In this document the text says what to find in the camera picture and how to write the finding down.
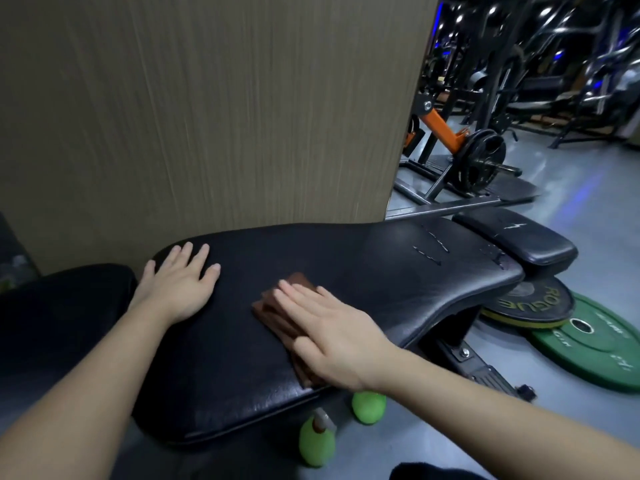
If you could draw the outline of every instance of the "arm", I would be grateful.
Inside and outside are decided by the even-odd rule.
[[[220,275],[199,279],[208,246],[149,261],[129,310],[93,350],[0,437],[0,478],[107,478],[164,332],[207,302]]]
[[[498,478],[629,479],[640,471],[632,446],[394,346],[370,316],[324,288],[283,281],[275,297],[308,333],[294,350],[316,374],[390,396]]]

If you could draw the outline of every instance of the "hand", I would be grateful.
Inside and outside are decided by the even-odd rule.
[[[308,337],[293,350],[322,379],[357,392],[379,390],[381,374],[397,347],[366,313],[322,287],[317,292],[282,280],[274,296]]]
[[[171,326],[185,320],[201,309],[207,302],[220,276],[220,265],[214,264],[200,279],[204,261],[209,254],[209,245],[203,244],[191,263],[189,257],[193,244],[187,242],[183,248],[174,246],[156,273],[156,262],[145,266],[136,288],[129,310],[144,303],[155,304],[166,316]]]

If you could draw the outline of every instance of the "wood panel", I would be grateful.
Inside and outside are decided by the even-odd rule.
[[[3,0],[0,210],[44,273],[384,217],[438,0]]]

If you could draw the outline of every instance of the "forearm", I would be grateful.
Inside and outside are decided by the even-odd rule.
[[[143,304],[0,438],[4,479],[107,478],[166,327]]]
[[[408,351],[382,366],[380,392],[452,439],[498,478],[622,479],[638,450],[519,399],[477,385]]]

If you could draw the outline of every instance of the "green ball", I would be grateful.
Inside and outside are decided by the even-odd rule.
[[[300,428],[298,448],[300,455],[310,466],[322,467],[335,453],[335,434],[328,429],[323,433],[316,433],[313,421],[314,418],[311,416]]]
[[[377,392],[357,392],[351,400],[351,408],[364,424],[377,423],[385,414],[387,396]]]

